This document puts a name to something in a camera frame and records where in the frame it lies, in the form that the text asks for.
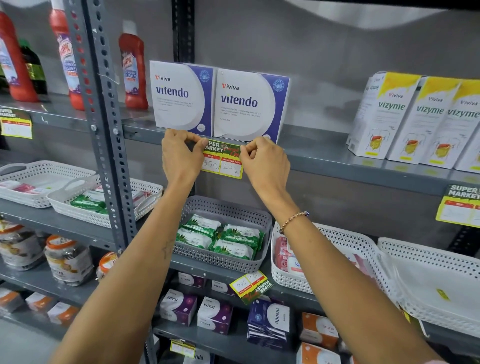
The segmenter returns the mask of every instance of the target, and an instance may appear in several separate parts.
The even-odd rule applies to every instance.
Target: orange jar lid
[[[100,260],[100,264],[98,265],[102,273],[107,274],[110,271],[110,269],[113,268],[117,259],[118,259],[117,253],[110,252],[105,254],[103,258]]]
[[[0,234],[10,234],[11,232],[23,229],[24,226],[20,224],[14,224],[9,221],[0,221]]]
[[[65,249],[69,246],[74,246],[75,244],[77,244],[75,240],[63,238],[59,235],[51,235],[47,239],[47,247],[53,250]]]

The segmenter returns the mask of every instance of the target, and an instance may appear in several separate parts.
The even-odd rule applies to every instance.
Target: plastic jar
[[[74,240],[58,235],[50,236],[47,239],[45,256],[53,278],[68,286],[81,285],[93,272],[90,251]]]
[[[35,232],[8,221],[0,221],[0,255],[5,265],[29,270],[43,260],[43,247]]]
[[[118,255],[114,252],[107,253],[100,260],[100,264],[96,270],[96,277],[101,280],[117,262]]]

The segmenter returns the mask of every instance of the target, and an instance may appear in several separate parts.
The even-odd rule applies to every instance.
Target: red cleaner bottle
[[[123,34],[119,38],[125,104],[130,109],[148,109],[145,78],[144,42],[137,36],[137,26],[131,20],[123,21]]]
[[[77,64],[73,55],[72,41],[68,30],[67,17],[63,0],[52,0],[52,12],[50,13],[50,26],[53,29],[59,43],[59,51],[63,72],[67,79],[68,89],[70,90],[70,101],[76,110],[85,110],[80,91],[80,81],[78,80]]]
[[[39,102],[30,80],[12,20],[3,11],[0,2],[0,64],[10,86],[10,94],[17,101]]]

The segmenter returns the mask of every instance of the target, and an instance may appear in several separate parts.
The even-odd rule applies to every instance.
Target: bracelet
[[[310,216],[308,211],[303,211],[303,212],[297,212],[295,215],[293,215],[291,218],[289,218],[285,223],[280,227],[280,234],[283,235],[283,232],[285,231],[285,228],[287,227],[288,223],[290,223],[294,218],[297,218],[298,216]]]

